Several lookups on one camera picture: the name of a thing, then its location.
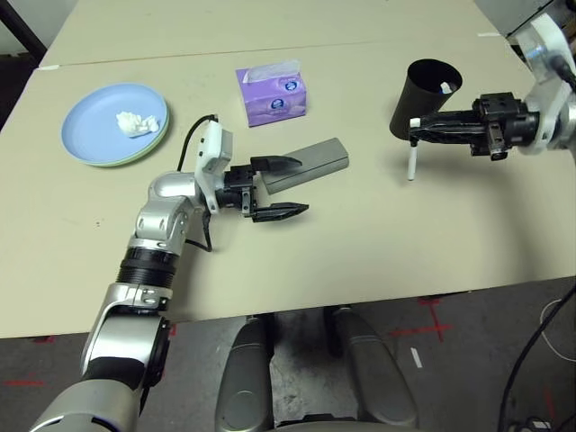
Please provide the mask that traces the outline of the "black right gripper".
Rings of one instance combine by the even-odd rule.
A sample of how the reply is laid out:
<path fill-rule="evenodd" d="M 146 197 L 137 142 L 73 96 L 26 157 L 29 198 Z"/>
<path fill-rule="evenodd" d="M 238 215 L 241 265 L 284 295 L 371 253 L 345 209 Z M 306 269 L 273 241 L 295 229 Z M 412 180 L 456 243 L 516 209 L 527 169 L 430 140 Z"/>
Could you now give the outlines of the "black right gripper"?
<path fill-rule="evenodd" d="M 473 157 L 501 161 L 514 147 L 530 145 L 538 126 L 539 113 L 530 112 L 512 93 L 482 94 L 473 102 L 472 110 L 419 117 L 411 137 L 430 143 L 471 144 Z"/>

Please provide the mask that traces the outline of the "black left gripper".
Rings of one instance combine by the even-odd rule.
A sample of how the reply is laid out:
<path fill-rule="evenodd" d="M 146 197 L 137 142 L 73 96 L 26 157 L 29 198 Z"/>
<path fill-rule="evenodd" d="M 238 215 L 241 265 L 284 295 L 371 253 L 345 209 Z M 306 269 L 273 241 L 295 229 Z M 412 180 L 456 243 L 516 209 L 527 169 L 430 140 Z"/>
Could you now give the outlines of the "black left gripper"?
<path fill-rule="evenodd" d="M 221 208 L 240 211 L 255 223 L 282 221 L 299 215 L 309 209 L 308 204 L 279 202 L 257 208 L 254 176 L 256 172 L 282 173 L 300 166 L 301 161 L 293 157 L 252 157 L 250 165 L 232 166 L 224 173 L 223 187 L 216 191 L 217 203 Z"/>

